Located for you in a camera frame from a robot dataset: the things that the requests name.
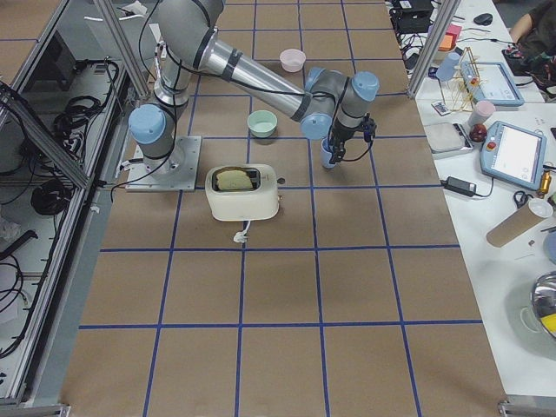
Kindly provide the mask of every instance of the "person's arm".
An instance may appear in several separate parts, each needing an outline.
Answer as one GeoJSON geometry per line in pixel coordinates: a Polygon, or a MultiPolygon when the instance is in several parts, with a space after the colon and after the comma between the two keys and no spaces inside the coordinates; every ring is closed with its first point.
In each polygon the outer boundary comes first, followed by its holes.
{"type": "Polygon", "coordinates": [[[510,37],[517,43],[522,36],[528,35],[531,30],[533,30],[533,19],[527,13],[510,29],[510,37]]]}

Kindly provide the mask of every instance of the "cardboard tube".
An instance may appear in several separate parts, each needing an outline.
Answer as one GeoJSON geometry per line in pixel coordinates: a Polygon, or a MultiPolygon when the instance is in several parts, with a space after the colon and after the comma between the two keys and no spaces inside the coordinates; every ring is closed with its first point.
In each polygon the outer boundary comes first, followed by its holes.
{"type": "Polygon", "coordinates": [[[501,248],[519,235],[553,215],[552,206],[540,198],[529,202],[486,234],[486,240],[501,248]]]}

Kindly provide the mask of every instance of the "touchscreen tablet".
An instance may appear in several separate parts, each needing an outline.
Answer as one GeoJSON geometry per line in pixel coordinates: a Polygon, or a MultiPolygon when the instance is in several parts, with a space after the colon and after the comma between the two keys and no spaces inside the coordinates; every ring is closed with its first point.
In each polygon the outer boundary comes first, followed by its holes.
{"type": "Polygon", "coordinates": [[[542,176],[546,139],[503,122],[489,130],[480,152],[483,172],[528,189],[538,189],[542,176]]]}

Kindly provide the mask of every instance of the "power adapter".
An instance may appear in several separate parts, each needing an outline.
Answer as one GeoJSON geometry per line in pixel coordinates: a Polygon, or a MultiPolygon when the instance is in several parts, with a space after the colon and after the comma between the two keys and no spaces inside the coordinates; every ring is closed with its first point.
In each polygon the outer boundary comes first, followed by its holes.
{"type": "Polygon", "coordinates": [[[442,184],[442,187],[445,189],[449,189],[454,193],[466,195],[468,197],[477,195],[475,192],[477,190],[477,184],[453,178],[452,176],[449,176],[446,180],[441,180],[440,184],[442,184]]]}

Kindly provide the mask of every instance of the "yellow object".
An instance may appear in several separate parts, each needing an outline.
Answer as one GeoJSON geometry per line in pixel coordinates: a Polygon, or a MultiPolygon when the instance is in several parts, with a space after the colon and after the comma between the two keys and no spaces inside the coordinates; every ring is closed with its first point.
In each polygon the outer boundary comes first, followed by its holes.
{"type": "Polygon", "coordinates": [[[444,38],[442,39],[442,42],[440,43],[438,50],[442,50],[442,51],[452,50],[453,47],[454,47],[453,36],[444,35],[444,38]]]}
{"type": "Polygon", "coordinates": [[[545,169],[545,172],[543,172],[542,177],[540,178],[540,187],[537,190],[537,195],[539,197],[544,196],[548,192],[551,180],[552,177],[550,176],[550,169],[545,169]]]}
{"type": "Polygon", "coordinates": [[[556,313],[542,317],[540,322],[549,332],[556,332],[556,313]]]}

